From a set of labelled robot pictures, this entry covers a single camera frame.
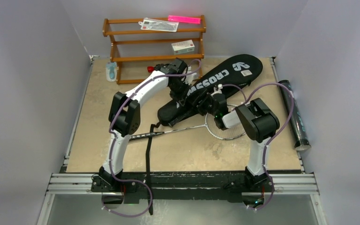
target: red cap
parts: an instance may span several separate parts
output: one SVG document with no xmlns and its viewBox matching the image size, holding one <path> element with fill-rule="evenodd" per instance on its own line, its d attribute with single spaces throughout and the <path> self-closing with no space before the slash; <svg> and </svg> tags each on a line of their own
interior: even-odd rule
<svg viewBox="0 0 360 225">
<path fill-rule="evenodd" d="M 149 73 L 152 73 L 154 71 L 154 67 L 147 67 L 147 70 Z"/>
</svg>

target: beige surface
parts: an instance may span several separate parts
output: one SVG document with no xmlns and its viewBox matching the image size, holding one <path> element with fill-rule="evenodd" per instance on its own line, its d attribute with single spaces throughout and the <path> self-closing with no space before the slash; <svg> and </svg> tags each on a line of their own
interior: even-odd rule
<svg viewBox="0 0 360 225">
<path fill-rule="evenodd" d="M 214 68 L 224 59 L 212 58 L 203 60 L 203 71 Z M 270 60 L 261 59 L 263 72 L 252 82 L 251 87 L 244 88 L 247 96 L 258 85 L 275 81 Z M 117 91 L 125 92 L 136 84 L 117 85 L 105 79 L 105 64 L 108 60 L 95 60 L 89 85 L 86 91 L 81 115 L 76 129 L 70 153 L 67 172 L 96 172 L 103 164 L 110 140 L 108 133 L 108 113 L 112 97 Z M 125 63 L 122 70 L 123 79 L 146 78 L 147 66 L 155 62 Z M 261 98 L 278 116 L 281 125 L 286 114 L 279 90 L 275 86 L 260 89 L 253 97 Z M 166 88 L 148 101 L 142 108 L 142 122 L 136 134 L 146 133 L 151 123 L 157 123 L 157 111 L 170 99 Z M 240 93 L 228 99 L 229 104 L 239 105 L 243 100 Z M 195 115 L 175 125 L 174 128 L 185 128 L 201 125 L 204 117 Z M 160 127 L 156 130 L 170 130 Z M 292 147 L 291 132 L 287 127 L 271 144 L 268 167 L 271 170 L 300 169 L 299 159 Z M 127 146 L 124 158 L 124 171 L 145 171 L 145 150 L 147 139 L 131 142 Z M 250 140 L 243 136 L 236 140 L 221 141 L 211 136 L 206 128 L 196 128 L 178 133 L 166 134 L 154 138 L 151 147 L 152 171 L 206 171 L 206 170 L 243 170 L 249 160 Z"/>
</svg>

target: gray floor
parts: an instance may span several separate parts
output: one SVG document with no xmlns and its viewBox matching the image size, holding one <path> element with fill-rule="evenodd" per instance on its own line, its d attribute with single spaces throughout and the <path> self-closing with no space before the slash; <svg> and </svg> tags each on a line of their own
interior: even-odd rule
<svg viewBox="0 0 360 225">
<path fill-rule="evenodd" d="M 253 212 L 227 201 L 154 200 L 154 215 L 124 218 L 101 210 L 100 195 L 56 195 L 49 225 L 317 225 L 309 195 L 275 195 Z M 117 211 L 138 213 L 147 206 L 121 205 Z"/>
</svg>

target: racket strings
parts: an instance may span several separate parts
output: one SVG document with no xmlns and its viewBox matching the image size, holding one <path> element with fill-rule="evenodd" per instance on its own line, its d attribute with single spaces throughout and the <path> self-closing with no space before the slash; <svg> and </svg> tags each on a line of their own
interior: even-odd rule
<svg viewBox="0 0 360 225">
<path fill-rule="evenodd" d="M 229 105 L 230 109 L 234 108 L 235 105 Z M 214 116 L 211 114 L 206 115 L 206 126 L 210 134 L 214 137 L 222 140 L 232 140 L 238 137 L 241 137 L 245 134 L 245 130 L 241 124 L 236 125 L 235 127 L 221 130 L 216 126 Z"/>
</svg>

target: gray wall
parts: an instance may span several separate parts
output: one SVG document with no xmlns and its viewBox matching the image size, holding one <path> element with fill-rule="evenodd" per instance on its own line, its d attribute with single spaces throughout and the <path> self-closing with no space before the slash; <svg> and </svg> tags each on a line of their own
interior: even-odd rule
<svg viewBox="0 0 360 225">
<path fill-rule="evenodd" d="M 104 18 L 126 19 L 193 16 L 204 14 L 207 31 L 204 47 L 207 56 L 249 53 L 276 56 L 300 16 L 307 0 L 61 0 L 89 54 L 108 56 L 110 40 L 103 37 Z M 140 29 L 139 25 L 131 28 Z M 136 39 L 153 38 L 148 34 Z M 173 37 L 164 34 L 160 37 Z M 117 40 L 135 38 L 118 36 Z M 123 56 L 169 54 L 170 45 L 122 45 Z"/>
<path fill-rule="evenodd" d="M 0 0 L 0 225 L 36 223 L 89 64 L 58 0 Z"/>
<path fill-rule="evenodd" d="M 360 1 L 310 0 L 276 60 L 313 148 L 329 224 L 360 224 Z"/>
</svg>

